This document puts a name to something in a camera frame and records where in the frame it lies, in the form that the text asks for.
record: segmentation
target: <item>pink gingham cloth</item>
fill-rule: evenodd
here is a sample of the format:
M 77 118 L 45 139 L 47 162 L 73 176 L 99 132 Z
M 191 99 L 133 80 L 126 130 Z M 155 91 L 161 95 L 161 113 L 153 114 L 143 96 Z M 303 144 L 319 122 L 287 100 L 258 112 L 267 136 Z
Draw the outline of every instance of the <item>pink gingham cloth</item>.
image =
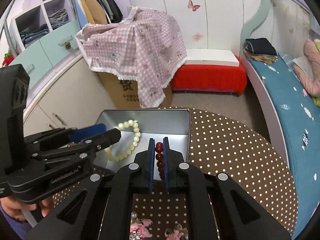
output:
M 81 40 L 92 71 L 138 82 L 141 108 L 162 103 L 162 89 L 187 59 L 176 20 L 153 9 L 133 7 L 122 22 L 86 25 L 76 38 Z

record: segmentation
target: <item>beige cabinet door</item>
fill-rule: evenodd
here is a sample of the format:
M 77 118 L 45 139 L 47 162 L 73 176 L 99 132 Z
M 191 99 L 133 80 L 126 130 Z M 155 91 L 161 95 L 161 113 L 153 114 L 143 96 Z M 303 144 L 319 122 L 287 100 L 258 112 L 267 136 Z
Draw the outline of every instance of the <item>beige cabinet door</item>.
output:
M 58 126 L 44 113 L 44 111 L 42 111 L 39 106 L 36 106 L 23 125 L 23 134 L 24 136 L 28 136 L 56 128 L 58 128 Z
M 52 85 L 39 106 L 58 126 L 66 128 L 93 125 L 103 110 L 116 108 L 83 58 Z

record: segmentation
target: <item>blue gripper pad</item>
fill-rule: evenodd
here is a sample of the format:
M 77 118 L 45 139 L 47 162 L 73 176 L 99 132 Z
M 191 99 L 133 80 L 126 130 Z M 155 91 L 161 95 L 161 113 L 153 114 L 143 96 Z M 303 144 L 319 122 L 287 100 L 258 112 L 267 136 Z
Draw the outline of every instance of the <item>blue gripper pad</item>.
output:
M 156 148 L 156 141 L 152 139 L 152 146 L 151 146 L 151 152 L 150 154 L 150 163 L 149 163 L 149 194 L 151 194 L 153 190 L 153 174 L 154 174 L 154 168 L 155 168 L 155 148 Z
M 107 130 L 107 127 L 103 123 L 85 127 L 82 129 L 74 130 L 68 137 L 70 142 L 79 143 L 82 139 L 94 136 L 99 133 L 103 133 Z
M 167 192 L 169 192 L 169 162 L 168 162 L 168 151 L 167 146 L 169 146 L 168 138 L 165 137 L 162 141 L 163 143 L 163 160 L 164 160 L 164 181 Z

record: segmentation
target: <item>bed frame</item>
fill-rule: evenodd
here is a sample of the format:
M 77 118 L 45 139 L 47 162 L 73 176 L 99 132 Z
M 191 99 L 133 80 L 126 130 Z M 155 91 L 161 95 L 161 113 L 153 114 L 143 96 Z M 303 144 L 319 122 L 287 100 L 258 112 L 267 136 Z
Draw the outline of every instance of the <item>bed frame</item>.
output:
M 281 158 L 284 159 L 287 166 L 290 168 L 287 146 L 285 144 L 281 124 L 270 95 L 266 87 L 264 86 L 260 76 L 253 68 L 251 63 L 247 60 L 247 58 L 244 55 L 241 55 L 240 60 L 247 72 L 254 91 L 257 94 L 264 118 L 266 119 L 271 145 L 276 150 L 276 152 L 279 153 Z

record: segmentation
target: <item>purple sleeve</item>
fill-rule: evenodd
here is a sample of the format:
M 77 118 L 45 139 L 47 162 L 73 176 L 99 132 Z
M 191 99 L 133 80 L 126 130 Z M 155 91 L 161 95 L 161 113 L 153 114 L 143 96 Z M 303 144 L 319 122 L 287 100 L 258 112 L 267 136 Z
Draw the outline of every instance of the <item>purple sleeve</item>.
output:
M 4 218 L 7 220 L 11 228 L 17 233 L 17 235 L 22 239 L 25 240 L 27 233 L 31 230 L 31 225 L 27 222 L 21 223 L 17 220 L 14 220 L 13 218 L 9 217 L 3 210 L 1 203 L 0 203 L 0 210 L 4 216 Z

